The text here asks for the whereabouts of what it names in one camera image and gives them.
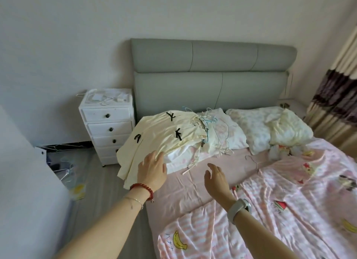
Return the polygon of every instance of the watch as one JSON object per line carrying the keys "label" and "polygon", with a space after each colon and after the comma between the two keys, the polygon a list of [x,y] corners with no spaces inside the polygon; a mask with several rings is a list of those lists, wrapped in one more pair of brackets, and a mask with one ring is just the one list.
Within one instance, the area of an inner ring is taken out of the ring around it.
{"label": "watch", "polygon": [[228,220],[234,224],[234,221],[233,221],[234,217],[242,209],[245,209],[250,213],[252,212],[252,207],[251,207],[250,203],[248,202],[248,200],[239,199],[238,201],[236,201],[234,203],[234,205],[232,205],[231,208],[227,212]]}

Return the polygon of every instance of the curtain fold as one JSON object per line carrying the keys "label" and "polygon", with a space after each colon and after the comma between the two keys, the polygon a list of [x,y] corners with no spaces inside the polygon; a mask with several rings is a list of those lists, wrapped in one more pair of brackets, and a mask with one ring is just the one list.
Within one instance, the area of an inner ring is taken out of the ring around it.
{"label": "curtain fold", "polygon": [[357,27],[327,71],[304,121],[315,137],[357,158]]}

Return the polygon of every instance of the white nightstand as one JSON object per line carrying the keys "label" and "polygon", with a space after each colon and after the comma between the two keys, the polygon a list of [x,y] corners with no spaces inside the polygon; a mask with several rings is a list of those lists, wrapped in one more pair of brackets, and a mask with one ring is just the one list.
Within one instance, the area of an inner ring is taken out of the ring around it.
{"label": "white nightstand", "polygon": [[306,116],[307,107],[304,104],[301,104],[299,101],[296,101],[295,99],[279,99],[277,106],[280,106],[284,103],[287,103],[290,106],[287,109],[295,112],[299,118],[303,119]]}
{"label": "white nightstand", "polygon": [[135,127],[131,89],[89,90],[79,112],[102,165],[118,163],[116,152]]}

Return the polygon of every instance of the left arm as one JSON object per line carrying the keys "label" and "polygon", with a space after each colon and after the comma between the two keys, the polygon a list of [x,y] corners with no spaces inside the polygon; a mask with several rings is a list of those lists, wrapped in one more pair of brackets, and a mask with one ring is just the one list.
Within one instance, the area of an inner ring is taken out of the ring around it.
{"label": "left arm", "polygon": [[[166,180],[164,153],[156,151],[147,155],[138,167],[138,183],[159,189]],[[135,187],[89,230],[71,241],[56,256],[56,259],[116,259],[124,246],[136,216],[150,193]]]}

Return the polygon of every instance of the fruit print blanket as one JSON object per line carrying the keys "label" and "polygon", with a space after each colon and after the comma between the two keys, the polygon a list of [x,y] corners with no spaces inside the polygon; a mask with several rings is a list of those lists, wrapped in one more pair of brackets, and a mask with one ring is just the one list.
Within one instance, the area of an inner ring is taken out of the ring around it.
{"label": "fruit print blanket", "polygon": [[[261,169],[239,187],[252,215],[300,258],[357,258],[357,164],[338,149],[313,149]],[[161,258],[252,258],[214,200],[167,225]]]}

